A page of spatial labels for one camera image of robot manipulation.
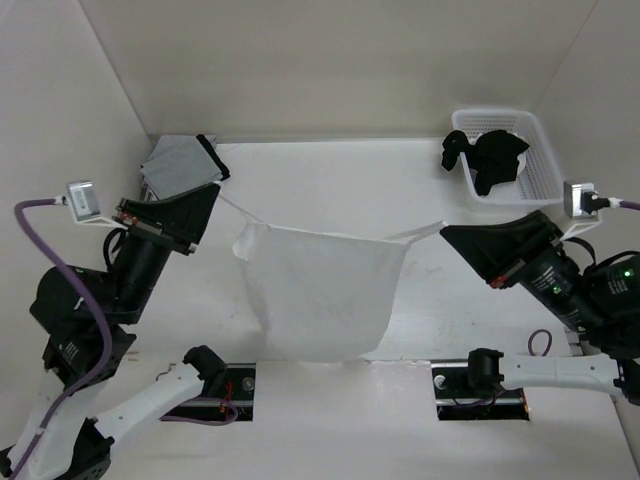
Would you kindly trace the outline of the white tank top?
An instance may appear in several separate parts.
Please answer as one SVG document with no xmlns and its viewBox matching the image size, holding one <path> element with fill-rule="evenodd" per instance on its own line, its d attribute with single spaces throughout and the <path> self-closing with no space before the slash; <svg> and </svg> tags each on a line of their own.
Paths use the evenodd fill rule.
<svg viewBox="0 0 640 480">
<path fill-rule="evenodd" d="M 409 250 L 447 225 L 362 238 L 268 223 L 219 197 L 246 220 L 232 252 L 266 345 L 303 363 L 339 363 L 376 350 Z"/>
</svg>

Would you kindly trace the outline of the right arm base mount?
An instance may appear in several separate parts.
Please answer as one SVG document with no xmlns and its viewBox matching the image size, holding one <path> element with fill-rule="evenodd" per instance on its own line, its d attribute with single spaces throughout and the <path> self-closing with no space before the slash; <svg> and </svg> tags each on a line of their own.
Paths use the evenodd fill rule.
<svg viewBox="0 0 640 480">
<path fill-rule="evenodd" d="M 471 387 L 465 361 L 432 362 L 436 414 L 440 421 L 529 421 L 524 391 L 487 393 Z"/>
</svg>

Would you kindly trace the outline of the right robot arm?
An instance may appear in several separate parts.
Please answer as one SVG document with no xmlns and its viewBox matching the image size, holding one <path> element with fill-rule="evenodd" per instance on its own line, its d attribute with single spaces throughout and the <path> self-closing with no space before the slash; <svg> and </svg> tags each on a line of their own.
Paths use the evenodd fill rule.
<svg viewBox="0 0 640 480">
<path fill-rule="evenodd" d="M 471 351 L 464 384 L 473 394 L 527 387 L 590 390 L 639 402 L 639 254 L 626 251 L 580 269 L 544 213 L 494 225 L 450 225 L 442 238 L 494 290 L 522 286 L 565 327 L 598 349 L 581 357 Z"/>
</svg>

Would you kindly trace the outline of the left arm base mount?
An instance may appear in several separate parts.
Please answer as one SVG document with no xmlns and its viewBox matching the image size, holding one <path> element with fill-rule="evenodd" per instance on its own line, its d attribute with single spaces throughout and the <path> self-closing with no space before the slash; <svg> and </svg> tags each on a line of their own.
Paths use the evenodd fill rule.
<svg viewBox="0 0 640 480">
<path fill-rule="evenodd" d="M 256 365 L 230 364 L 214 393 L 204 393 L 173 408 L 163 421 L 187 421 L 213 425 L 251 422 L 254 417 Z"/>
</svg>

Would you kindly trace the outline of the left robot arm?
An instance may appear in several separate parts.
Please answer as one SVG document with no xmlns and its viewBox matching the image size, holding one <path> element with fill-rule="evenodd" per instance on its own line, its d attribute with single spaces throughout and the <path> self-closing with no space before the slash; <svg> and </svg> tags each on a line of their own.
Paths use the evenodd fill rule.
<svg viewBox="0 0 640 480">
<path fill-rule="evenodd" d="M 1 453 L 3 478 L 98 479 L 115 450 L 140 429 L 170 420 L 187 401 L 221 393 L 226 363 L 202 345 L 140 394 L 104 414 L 91 412 L 134 343 L 130 327 L 141 319 L 169 257 L 196 250 L 219 192 L 209 183 L 164 200 L 122 200 L 108 222 L 101 271 L 66 263 L 26 216 L 31 208 L 65 205 L 79 223 L 97 220 L 89 183 L 16 204 L 20 228 L 51 263 L 30 308 L 48 342 L 37 402 L 19 440 Z"/>
</svg>

